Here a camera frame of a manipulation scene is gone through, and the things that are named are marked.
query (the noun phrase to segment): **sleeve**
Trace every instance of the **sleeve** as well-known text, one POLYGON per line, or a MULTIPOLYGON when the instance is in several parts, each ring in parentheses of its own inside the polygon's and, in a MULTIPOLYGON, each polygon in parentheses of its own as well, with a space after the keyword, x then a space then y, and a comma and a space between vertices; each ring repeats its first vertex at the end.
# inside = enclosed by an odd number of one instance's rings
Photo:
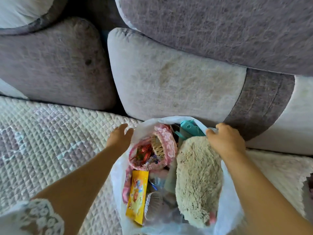
POLYGON ((0 234, 64 235, 64 221, 46 199, 19 202, 0 216, 0 234))

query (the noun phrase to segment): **white plastic bag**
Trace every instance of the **white plastic bag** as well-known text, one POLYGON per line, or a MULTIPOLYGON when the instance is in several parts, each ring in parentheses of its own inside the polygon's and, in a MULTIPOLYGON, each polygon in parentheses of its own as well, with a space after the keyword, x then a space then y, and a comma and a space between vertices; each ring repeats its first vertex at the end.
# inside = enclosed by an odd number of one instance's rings
POLYGON ((207 127, 200 121, 189 116, 171 116, 159 119, 150 119, 139 124, 131 139, 131 145, 129 149, 117 160, 111 170, 111 181, 113 185, 113 194, 115 202, 117 204, 117 210, 120 216, 120 222, 122 226, 123 235, 133 235, 138 233, 144 233, 149 235, 226 235, 241 221, 243 217, 243 210, 240 205, 239 198, 237 196, 233 181, 227 171, 225 163, 222 161, 222 169, 224 173, 223 187, 218 202, 217 221, 215 225, 212 225, 205 229, 197 229, 189 224, 185 223, 163 223, 157 226, 139 226, 135 222, 126 217, 126 205, 123 204, 122 190, 125 182, 125 170, 128 167, 128 154, 130 149, 135 143, 138 143, 140 139, 150 135, 154 130, 154 125, 158 122, 163 124, 180 124, 184 120, 194 120, 203 133, 205 133, 207 127))

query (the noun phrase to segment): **faux fur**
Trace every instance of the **faux fur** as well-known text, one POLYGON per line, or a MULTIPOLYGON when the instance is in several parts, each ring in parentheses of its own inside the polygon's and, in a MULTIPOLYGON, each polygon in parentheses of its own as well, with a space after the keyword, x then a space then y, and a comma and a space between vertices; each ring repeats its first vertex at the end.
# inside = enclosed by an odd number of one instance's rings
POLYGON ((176 199, 180 212, 189 223, 205 227, 210 212, 216 212, 222 189, 220 156, 211 149, 206 137, 191 137, 177 155, 176 199))

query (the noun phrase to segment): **pink fabric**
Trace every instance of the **pink fabric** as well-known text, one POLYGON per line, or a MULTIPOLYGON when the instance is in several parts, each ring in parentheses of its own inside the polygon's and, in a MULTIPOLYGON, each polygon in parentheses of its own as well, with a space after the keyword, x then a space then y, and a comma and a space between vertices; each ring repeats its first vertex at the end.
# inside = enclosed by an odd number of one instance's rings
POLYGON ((165 159, 160 161, 158 164, 151 163, 151 164, 144 164, 144 165, 138 165, 138 161, 136 160, 136 153, 137 148, 142 145, 147 145, 151 141, 151 137, 145 138, 141 140, 139 143, 137 143, 130 151, 129 153, 129 162, 133 169, 136 170, 142 170, 142 171, 150 171, 150 170, 157 170, 161 169, 167 165, 170 165, 173 158, 177 154, 177 144, 174 140, 173 134, 171 130, 165 126, 164 124, 158 123, 154 126, 154 131, 152 132, 152 135, 156 135, 160 142, 162 143, 165 159))
POLYGON ((131 192, 131 176, 132 176, 133 168, 129 165, 126 169, 126 178, 122 191, 123 203, 127 204, 129 200, 129 194, 131 192))

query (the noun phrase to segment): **yellow package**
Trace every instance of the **yellow package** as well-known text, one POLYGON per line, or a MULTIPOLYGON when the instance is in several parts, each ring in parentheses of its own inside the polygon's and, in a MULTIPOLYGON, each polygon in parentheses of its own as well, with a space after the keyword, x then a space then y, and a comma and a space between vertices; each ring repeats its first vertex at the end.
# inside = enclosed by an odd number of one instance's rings
POLYGON ((148 171, 133 171, 126 216, 142 225, 145 210, 148 171))

